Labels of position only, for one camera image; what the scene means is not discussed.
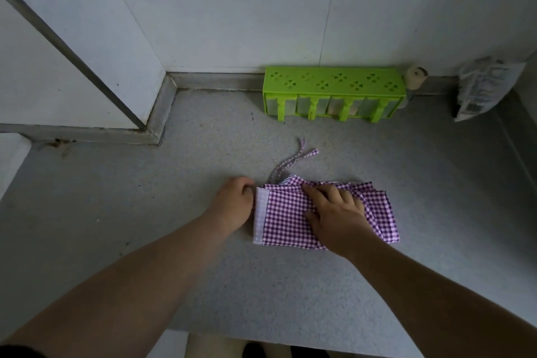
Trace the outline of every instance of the forearm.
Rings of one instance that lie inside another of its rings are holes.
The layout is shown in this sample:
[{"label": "forearm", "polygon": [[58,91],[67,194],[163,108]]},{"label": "forearm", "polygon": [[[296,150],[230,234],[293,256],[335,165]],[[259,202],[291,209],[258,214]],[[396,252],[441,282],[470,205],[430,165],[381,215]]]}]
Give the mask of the forearm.
[{"label": "forearm", "polygon": [[358,230],[348,259],[427,358],[525,356],[537,329],[502,307]]},{"label": "forearm", "polygon": [[81,283],[5,343],[50,358],[145,356],[228,234],[198,218]]}]

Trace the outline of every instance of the green handle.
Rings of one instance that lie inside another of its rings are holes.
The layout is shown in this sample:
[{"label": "green handle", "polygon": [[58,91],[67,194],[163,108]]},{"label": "green handle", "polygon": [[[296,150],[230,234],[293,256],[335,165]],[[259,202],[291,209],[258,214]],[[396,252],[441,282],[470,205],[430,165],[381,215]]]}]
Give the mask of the green handle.
[{"label": "green handle", "polygon": [[285,119],[285,98],[278,98],[278,120],[283,122]]},{"label": "green handle", "polygon": [[380,118],[382,117],[382,114],[384,113],[384,109],[388,105],[389,100],[387,99],[379,99],[379,105],[376,108],[375,114],[371,118],[371,123],[377,123]]},{"label": "green handle", "polygon": [[311,97],[309,99],[308,120],[312,121],[313,119],[315,119],[315,114],[317,113],[318,103],[319,103],[319,98]]},{"label": "green handle", "polygon": [[354,102],[353,98],[345,98],[343,101],[343,108],[339,113],[339,120],[341,122],[346,121],[348,117],[348,112],[351,110],[351,105]]}]

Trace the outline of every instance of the person's left arm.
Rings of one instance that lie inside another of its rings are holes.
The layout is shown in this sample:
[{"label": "person's left arm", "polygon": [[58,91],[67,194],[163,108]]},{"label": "person's left arm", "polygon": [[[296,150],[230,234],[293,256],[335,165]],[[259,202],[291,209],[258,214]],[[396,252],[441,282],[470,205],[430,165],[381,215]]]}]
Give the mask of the person's left arm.
[{"label": "person's left arm", "polygon": [[145,357],[198,274],[250,216],[253,184],[231,178],[202,216],[96,273],[2,344],[47,358]]}]

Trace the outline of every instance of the hand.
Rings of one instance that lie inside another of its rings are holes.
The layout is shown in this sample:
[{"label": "hand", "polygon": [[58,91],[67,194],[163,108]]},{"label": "hand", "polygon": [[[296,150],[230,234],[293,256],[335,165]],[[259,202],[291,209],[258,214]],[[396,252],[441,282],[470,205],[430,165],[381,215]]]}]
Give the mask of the hand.
[{"label": "hand", "polygon": [[305,217],[319,241],[333,253],[348,259],[355,246],[356,235],[375,235],[364,216],[362,201],[350,192],[338,190],[332,184],[315,187],[304,184],[302,189],[319,212],[318,216],[307,211]]},{"label": "hand", "polygon": [[229,178],[216,193],[204,217],[215,220],[226,234],[240,228],[250,216],[253,207],[255,182],[248,177]]}]

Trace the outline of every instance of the black sleeve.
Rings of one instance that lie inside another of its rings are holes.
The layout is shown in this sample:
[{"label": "black sleeve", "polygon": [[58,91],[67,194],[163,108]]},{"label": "black sleeve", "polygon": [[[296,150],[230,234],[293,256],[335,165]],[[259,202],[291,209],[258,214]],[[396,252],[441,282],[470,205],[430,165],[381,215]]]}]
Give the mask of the black sleeve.
[{"label": "black sleeve", "polygon": [[0,346],[0,358],[47,358],[30,347],[22,345]]}]

